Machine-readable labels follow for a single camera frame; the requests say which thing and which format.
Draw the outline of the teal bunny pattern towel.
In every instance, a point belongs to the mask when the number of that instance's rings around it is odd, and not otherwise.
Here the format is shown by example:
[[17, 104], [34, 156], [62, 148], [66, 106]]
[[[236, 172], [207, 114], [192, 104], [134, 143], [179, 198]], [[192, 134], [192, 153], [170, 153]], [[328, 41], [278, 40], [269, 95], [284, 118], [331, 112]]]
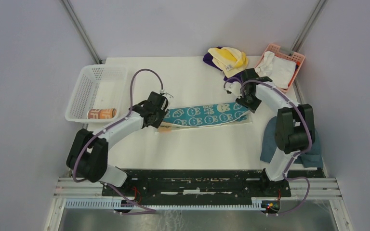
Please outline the teal bunny pattern towel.
[[173, 108], [168, 111], [157, 131], [246, 123], [249, 115], [250, 111], [236, 102]]

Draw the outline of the white plastic basket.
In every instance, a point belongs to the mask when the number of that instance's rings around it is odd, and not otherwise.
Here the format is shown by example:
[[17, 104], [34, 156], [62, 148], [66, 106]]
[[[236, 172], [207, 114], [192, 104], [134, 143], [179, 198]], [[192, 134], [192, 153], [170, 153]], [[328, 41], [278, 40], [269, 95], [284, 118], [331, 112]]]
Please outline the white plastic basket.
[[[122, 65], [95, 64], [81, 69], [72, 91], [65, 119], [77, 123], [109, 123], [123, 115], [121, 107], [128, 97], [124, 95], [128, 82], [128, 68]], [[116, 108], [112, 119], [88, 119], [92, 109]]]

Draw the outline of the cream rabbit text towel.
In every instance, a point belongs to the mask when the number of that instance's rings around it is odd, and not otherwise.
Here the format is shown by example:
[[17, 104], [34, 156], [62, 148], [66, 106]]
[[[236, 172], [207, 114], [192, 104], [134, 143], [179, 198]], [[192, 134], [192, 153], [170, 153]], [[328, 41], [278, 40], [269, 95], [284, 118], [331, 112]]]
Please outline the cream rabbit text towel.
[[112, 119], [116, 116], [116, 108], [96, 109], [92, 108], [87, 112], [88, 119]]

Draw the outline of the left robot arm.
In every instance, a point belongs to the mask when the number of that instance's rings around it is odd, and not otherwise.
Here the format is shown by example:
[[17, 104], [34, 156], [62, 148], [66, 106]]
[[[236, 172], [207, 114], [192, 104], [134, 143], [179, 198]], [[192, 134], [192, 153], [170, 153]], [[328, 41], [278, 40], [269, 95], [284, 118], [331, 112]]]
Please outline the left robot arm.
[[96, 130], [81, 129], [77, 132], [66, 166], [76, 182], [88, 180], [114, 185], [119, 195], [132, 191], [128, 174], [108, 163], [108, 152], [128, 135], [147, 127], [158, 128], [168, 112], [172, 96], [151, 92], [148, 99], [130, 107], [126, 116]]

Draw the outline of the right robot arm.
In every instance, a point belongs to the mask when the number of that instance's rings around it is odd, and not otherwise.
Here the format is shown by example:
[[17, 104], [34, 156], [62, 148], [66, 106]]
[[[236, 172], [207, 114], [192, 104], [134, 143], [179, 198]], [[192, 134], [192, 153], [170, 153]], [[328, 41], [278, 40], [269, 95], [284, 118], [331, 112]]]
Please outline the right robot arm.
[[313, 108], [299, 104], [279, 90], [269, 77], [259, 77], [253, 68], [241, 74], [241, 95], [236, 102], [251, 112], [261, 103], [272, 109], [276, 115], [274, 140], [276, 149], [267, 168], [259, 191], [272, 196], [278, 191], [277, 181], [286, 180], [291, 164], [297, 157], [311, 150], [315, 140]]

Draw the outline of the yellow cloth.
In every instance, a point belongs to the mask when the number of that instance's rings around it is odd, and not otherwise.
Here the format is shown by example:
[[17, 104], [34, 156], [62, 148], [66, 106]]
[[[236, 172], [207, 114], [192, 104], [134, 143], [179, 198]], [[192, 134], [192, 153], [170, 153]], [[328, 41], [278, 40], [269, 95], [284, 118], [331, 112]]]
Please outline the yellow cloth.
[[235, 48], [209, 48], [208, 53], [212, 56], [213, 64], [222, 70], [227, 78], [244, 71], [249, 64], [246, 54]]

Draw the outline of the white cloth in basket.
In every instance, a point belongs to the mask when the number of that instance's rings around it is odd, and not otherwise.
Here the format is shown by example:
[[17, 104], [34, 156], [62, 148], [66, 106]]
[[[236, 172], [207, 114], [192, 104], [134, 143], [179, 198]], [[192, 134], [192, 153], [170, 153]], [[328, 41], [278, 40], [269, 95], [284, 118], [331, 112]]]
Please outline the white cloth in basket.
[[266, 51], [263, 58], [255, 67], [259, 77], [269, 77], [281, 89], [287, 89], [294, 76], [296, 63], [277, 57], [273, 52]]

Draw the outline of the pink plastic basket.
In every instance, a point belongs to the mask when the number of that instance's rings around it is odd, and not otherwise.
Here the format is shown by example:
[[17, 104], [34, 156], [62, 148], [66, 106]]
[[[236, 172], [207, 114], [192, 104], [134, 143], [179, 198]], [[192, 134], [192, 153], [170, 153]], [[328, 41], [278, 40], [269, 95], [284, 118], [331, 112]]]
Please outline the pink plastic basket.
[[269, 77], [276, 87], [287, 92], [304, 60], [303, 54], [284, 49], [276, 44], [269, 44], [254, 70], [260, 77]]

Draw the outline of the dark teal cloth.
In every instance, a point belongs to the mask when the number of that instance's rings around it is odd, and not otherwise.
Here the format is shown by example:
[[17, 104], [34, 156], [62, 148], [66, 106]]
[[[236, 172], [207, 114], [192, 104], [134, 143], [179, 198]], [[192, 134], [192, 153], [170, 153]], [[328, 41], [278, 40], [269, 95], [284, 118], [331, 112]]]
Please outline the dark teal cloth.
[[[263, 134], [263, 141], [262, 141], [262, 150], [260, 155], [260, 160], [266, 163], [270, 163], [274, 152], [276, 151], [277, 145], [274, 139], [274, 134], [276, 130], [276, 117], [271, 118], [265, 129]], [[301, 154], [295, 161], [295, 164], [301, 164], [305, 168], [309, 167], [316, 167], [322, 168], [323, 167], [323, 159], [322, 159], [322, 149], [319, 140], [318, 132], [315, 131], [315, 142], [312, 144], [312, 148], [309, 152]]]

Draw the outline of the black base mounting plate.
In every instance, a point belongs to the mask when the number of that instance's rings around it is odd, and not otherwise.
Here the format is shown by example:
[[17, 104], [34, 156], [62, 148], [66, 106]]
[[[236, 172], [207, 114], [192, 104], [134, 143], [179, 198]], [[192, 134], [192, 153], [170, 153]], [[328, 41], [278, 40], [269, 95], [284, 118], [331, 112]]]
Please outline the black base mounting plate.
[[251, 205], [253, 197], [292, 196], [289, 182], [271, 183], [261, 170], [125, 171], [118, 191], [141, 205]]

